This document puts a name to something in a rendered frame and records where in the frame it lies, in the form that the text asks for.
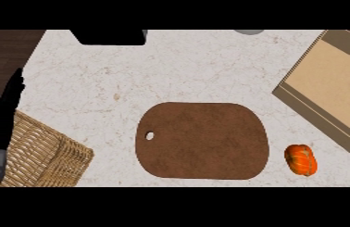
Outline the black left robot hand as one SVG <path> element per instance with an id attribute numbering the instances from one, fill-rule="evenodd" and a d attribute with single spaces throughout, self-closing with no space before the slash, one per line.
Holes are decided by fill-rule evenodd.
<path id="1" fill-rule="evenodd" d="M 4 88 L 4 92 L 0 96 L 0 149 L 5 150 L 8 147 L 8 141 L 11 137 L 13 129 L 13 115 L 17 108 L 20 94 L 25 90 L 23 84 L 23 69 L 19 68 L 10 78 Z"/>

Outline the orange tomato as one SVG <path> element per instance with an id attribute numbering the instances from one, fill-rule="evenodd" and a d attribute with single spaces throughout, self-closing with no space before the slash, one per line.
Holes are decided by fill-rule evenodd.
<path id="1" fill-rule="evenodd" d="M 317 161 L 307 145 L 289 145 L 286 147 L 285 162 L 296 175 L 310 176 L 317 171 Z"/>

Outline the wicker basket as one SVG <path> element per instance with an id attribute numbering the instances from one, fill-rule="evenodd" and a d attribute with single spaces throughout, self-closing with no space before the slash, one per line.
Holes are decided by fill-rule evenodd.
<path id="1" fill-rule="evenodd" d="M 93 157 L 91 148 L 16 111 L 0 187 L 75 186 Z"/>

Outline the brown wooden cutting board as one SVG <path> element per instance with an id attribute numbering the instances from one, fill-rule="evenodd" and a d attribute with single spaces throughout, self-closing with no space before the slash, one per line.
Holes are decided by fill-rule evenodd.
<path id="1" fill-rule="evenodd" d="M 267 164 L 262 122 L 237 104 L 160 103 L 138 121 L 135 153 L 156 177 L 251 179 Z"/>

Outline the black appliance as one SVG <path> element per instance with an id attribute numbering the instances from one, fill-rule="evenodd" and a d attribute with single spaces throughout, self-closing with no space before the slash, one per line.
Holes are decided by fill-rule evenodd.
<path id="1" fill-rule="evenodd" d="M 85 45 L 144 45 L 146 30 L 72 30 Z"/>

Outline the cardboard box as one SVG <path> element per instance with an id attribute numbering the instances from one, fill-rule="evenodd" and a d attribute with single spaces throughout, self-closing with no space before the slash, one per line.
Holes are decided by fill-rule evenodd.
<path id="1" fill-rule="evenodd" d="M 271 94 L 350 153 L 350 30 L 324 30 Z"/>

